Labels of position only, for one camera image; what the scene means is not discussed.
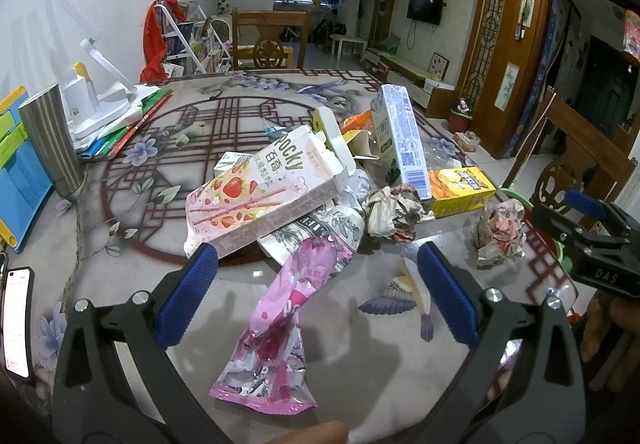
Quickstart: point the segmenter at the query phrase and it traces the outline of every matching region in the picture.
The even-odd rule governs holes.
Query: blue floral curtain
[[[538,73],[533,82],[533,87],[527,97],[527,104],[524,107],[518,127],[515,133],[511,137],[507,149],[504,151],[504,157],[510,157],[514,155],[515,149],[520,142],[520,138],[527,123],[531,117],[540,95],[545,89],[546,75],[548,74],[551,64],[556,59],[560,46],[562,45],[562,39],[566,32],[566,26],[569,23],[569,14],[571,12],[571,3],[569,0],[553,0],[551,3],[551,17],[549,19],[549,25],[546,29],[545,48],[542,52],[542,59],[540,59],[540,65],[538,66]]]

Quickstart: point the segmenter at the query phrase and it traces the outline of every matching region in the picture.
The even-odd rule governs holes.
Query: wooden chair
[[[552,160],[543,169],[530,198],[531,203],[545,204],[563,215],[566,214],[571,207],[564,202],[564,192],[569,189],[580,191],[584,172],[593,167],[602,170],[609,178],[591,179],[584,189],[585,194],[607,202],[615,200],[638,162],[636,159],[629,160],[626,154],[593,124],[562,102],[551,87],[546,89],[545,96],[538,106],[534,125],[518,151],[515,163],[502,187],[508,188],[513,184],[520,168],[529,159],[538,143],[547,120],[566,133],[566,149],[564,154]],[[594,222],[584,218],[581,223],[591,227]]]
[[[300,51],[298,53],[298,68],[305,66],[306,41],[309,36],[309,12],[279,12],[279,11],[251,11],[238,12],[234,8],[231,12],[233,36],[233,67],[238,69],[238,27],[253,25],[258,29],[260,37],[254,45],[255,68],[283,68],[285,55],[280,34],[286,26],[302,27]]]

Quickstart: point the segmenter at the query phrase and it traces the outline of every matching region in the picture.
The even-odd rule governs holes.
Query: dark door
[[[591,37],[587,66],[575,108],[604,135],[612,138],[616,126],[629,113],[637,81],[637,67],[633,66],[629,72],[629,62],[619,51]]]

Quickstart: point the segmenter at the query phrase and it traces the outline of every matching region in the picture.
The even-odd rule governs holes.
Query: smartphone
[[[33,271],[29,267],[6,270],[2,305],[2,346],[6,369],[31,380],[31,293]]]

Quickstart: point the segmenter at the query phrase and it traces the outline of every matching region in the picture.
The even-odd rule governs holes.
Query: pink plastic wrapper
[[[209,395],[275,415],[315,408],[305,382],[298,309],[335,275],[337,262],[351,257],[348,247],[328,236],[304,240],[258,301]]]

